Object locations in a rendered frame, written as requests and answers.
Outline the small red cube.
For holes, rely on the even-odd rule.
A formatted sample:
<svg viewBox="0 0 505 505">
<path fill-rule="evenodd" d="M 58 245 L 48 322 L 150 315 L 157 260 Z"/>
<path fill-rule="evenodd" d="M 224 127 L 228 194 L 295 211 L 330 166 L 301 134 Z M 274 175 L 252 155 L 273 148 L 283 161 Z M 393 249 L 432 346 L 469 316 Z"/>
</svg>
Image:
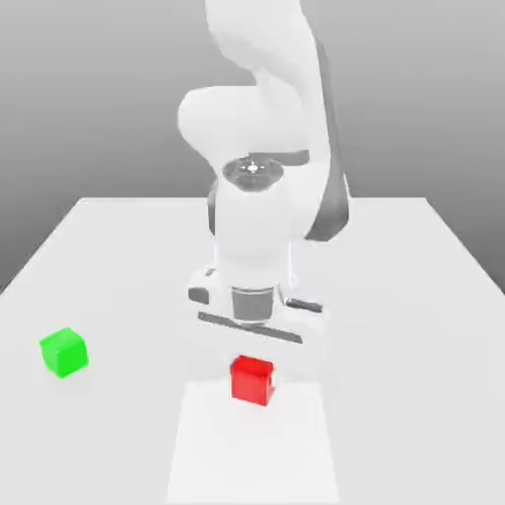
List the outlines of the small red cube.
<svg viewBox="0 0 505 505">
<path fill-rule="evenodd" d="M 232 397 L 267 406 L 275 391 L 272 384 L 273 372 L 271 362 L 239 355 L 230 366 Z"/>
</svg>

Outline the small green cube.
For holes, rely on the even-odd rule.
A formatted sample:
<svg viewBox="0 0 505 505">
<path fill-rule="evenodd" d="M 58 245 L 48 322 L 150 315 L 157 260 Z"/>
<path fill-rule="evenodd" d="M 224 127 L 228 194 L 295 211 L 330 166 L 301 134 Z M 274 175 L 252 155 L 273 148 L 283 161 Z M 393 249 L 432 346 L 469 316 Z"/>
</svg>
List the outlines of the small green cube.
<svg viewBox="0 0 505 505">
<path fill-rule="evenodd" d="M 65 378 L 89 363 L 85 339 L 71 327 L 44 337 L 39 347 L 45 366 L 58 378 Z"/>
</svg>

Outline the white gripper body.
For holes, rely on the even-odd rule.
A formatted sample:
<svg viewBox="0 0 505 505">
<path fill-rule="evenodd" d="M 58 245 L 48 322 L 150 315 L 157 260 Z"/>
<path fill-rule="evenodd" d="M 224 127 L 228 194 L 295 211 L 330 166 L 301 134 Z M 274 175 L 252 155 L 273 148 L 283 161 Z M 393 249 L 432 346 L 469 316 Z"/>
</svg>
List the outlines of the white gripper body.
<svg viewBox="0 0 505 505">
<path fill-rule="evenodd" d="M 200 340 L 227 356 L 247 355 L 291 370 L 319 370 L 330 350 L 324 313 L 281 308 L 264 325 L 241 325 L 209 312 L 196 313 Z"/>
</svg>

